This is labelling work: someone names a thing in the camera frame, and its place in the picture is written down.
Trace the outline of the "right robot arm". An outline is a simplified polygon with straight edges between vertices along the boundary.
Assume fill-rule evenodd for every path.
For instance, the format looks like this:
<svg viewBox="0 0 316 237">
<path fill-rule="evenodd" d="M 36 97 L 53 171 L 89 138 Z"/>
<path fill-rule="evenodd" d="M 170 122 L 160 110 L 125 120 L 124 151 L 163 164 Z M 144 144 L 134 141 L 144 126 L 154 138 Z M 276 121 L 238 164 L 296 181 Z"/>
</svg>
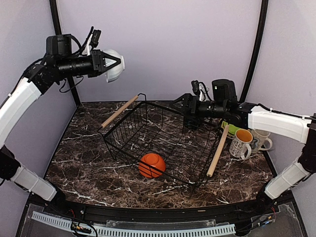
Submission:
<svg viewBox="0 0 316 237">
<path fill-rule="evenodd" d="M 256 214 L 263 214 L 272 200 L 316 172 L 315 116 L 289 114 L 260 103 L 241 103 L 232 80 L 214 80 L 213 98 L 208 97 L 203 82 L 194 80 L 191 85 L 192 94 L 185 93 L 171 102 L 185 116 L 188 125 L 196 125 L 202 118 L 216 118 L 239 128 L 274 133 L 304 144 L 301 155 L 270 180 L 253 201 L 252 210 Z"/>
</svg>

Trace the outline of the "tall dragon pattern mug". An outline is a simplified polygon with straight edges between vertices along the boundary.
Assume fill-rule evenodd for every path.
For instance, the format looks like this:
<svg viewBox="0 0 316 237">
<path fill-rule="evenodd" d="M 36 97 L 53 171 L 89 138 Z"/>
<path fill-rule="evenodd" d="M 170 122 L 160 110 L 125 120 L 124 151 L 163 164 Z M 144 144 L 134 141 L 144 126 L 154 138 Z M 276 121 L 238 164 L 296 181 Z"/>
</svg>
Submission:
<svg viewBox="0 0 316 237">
<path fill-rule="evenodd" d="M 273 146 L 272 140 L 269 138 L 270 132 L 252 129 L 251 134 L 253 136 L 252 142 L 250 144 L 252 153 L 257 153 L 258 151 L 267 151 Z M 266 148 L 262 148 L 262 146 L 268 142 L 268 146 Z"/>
</svg>

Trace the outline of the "white ribbed bowl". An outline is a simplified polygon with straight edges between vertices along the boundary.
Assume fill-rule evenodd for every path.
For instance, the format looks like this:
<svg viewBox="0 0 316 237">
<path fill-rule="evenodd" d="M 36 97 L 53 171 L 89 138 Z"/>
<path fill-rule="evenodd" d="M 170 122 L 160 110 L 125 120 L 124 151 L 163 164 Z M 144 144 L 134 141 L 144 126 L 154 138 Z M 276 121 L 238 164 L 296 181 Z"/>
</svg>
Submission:
<svg viewBox="0 0 316 237">
<path fill-rule="evenodd" d="M 125 70 L 124 57 L 117 51 L 108 49 L 102 52 L 101 69 L 105 75 L 106 82 L 116 81 L 120 74 Z"/>
</svg>

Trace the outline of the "orange bowl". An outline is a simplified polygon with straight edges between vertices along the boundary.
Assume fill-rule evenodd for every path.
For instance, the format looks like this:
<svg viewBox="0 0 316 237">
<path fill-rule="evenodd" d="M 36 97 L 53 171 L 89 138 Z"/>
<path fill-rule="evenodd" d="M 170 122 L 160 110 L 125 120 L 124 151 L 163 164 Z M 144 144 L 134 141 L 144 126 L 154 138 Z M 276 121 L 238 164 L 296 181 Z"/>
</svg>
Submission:
<svg viewBox="0 0 316 237">
<path fill-rule="evenodd" d="M 163 158 L 156 153 L 144 155 L 138 165 L 140 174 L 147 178 L 158 178 L 166 170 Z"/>
</svg>

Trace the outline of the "white leaf pattern mug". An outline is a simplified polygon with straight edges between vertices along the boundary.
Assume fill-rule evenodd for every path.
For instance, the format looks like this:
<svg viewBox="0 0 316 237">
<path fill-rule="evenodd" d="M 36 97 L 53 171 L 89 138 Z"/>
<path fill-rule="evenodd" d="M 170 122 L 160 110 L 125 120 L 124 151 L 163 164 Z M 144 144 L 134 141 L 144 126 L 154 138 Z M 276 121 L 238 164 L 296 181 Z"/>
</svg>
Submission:
<svg viewBox="0 0 316 237">
<path fill-rule="evenodd" d="M 246 129 L 238 129 L 235 132 L 234 138 L 229 147 L 229 153 L 236 158 L 242 160 L 249 159 L 252 148 L 250 146 L 253 141 L 253 136 L 250 131 Z"/>
</svg>

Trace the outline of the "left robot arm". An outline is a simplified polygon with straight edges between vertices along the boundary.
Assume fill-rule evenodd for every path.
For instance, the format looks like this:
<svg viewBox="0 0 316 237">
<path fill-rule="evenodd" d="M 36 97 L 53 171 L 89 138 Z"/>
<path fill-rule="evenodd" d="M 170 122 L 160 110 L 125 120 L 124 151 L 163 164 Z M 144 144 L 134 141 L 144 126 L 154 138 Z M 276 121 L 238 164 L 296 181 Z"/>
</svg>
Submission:
<svg viewBox="0 0 316 237">
<path fill-rule="evenodd" d="M 97 49 L 99 31 L 94 31 L 76 52 L 72 51 L 71 34 L 46 39 L 46 53 L 39 63 L 31 65 L 0 108 L 0 177 L 11 181 L 50 202 L 59 215 L 66 215 L 70 205 L 55 185 L 30 171 L 6 147 L 16 124 L 28 110 L 56 83 L 67 77 L 94 78 L 105 75 L 107 82 L 117 80 L 125 70 L 124 57 L 115 50 Z"/>
</svg>

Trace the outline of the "lime green plate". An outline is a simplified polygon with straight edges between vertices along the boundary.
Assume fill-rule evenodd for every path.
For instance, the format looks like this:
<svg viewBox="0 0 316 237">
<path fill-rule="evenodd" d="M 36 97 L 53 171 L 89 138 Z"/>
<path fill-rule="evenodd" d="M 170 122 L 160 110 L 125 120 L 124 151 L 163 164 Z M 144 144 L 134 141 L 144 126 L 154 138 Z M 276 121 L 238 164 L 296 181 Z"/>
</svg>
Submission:
<svg viewBox="0 0 316 237">
<path fill-rule="evenodd" d="M 236 131 L 239 130 L 239 127 L 234 126 L 233 124 L 229 124 L 226 121 L 222 121 L 221 123 L 221 128 L 225 129 L 226 126 L 229 126 L 229 130 L 228 130 L 228 137 L 233 138 Z"/>
</svg>

